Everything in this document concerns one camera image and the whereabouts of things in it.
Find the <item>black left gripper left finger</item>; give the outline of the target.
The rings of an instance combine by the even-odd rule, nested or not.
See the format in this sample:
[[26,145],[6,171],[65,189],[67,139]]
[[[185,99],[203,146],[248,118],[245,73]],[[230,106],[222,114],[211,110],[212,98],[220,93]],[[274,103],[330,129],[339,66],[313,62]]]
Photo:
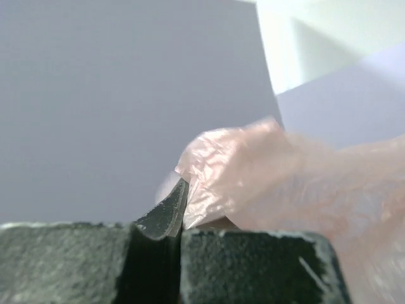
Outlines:
[[189,185],[134,222],[1,226],[2,303],[177,303]]

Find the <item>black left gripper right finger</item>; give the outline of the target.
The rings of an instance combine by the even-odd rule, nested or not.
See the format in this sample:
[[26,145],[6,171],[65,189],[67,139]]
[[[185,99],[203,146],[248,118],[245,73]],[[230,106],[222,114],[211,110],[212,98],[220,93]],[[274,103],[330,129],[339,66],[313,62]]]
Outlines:
[[335,250],[308,231],[184,230],[182,303],[350,303]]

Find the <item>pink plastic trash bag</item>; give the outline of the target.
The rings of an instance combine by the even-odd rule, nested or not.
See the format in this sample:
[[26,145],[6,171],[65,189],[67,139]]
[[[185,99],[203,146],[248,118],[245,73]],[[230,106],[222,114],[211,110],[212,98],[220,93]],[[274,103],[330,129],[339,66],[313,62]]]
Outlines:
[[162,184],[189,183],[184,226],[313,231],[337,251],[355,303],[404,302],[404,137],[332,149],[273,119],[199,134]]

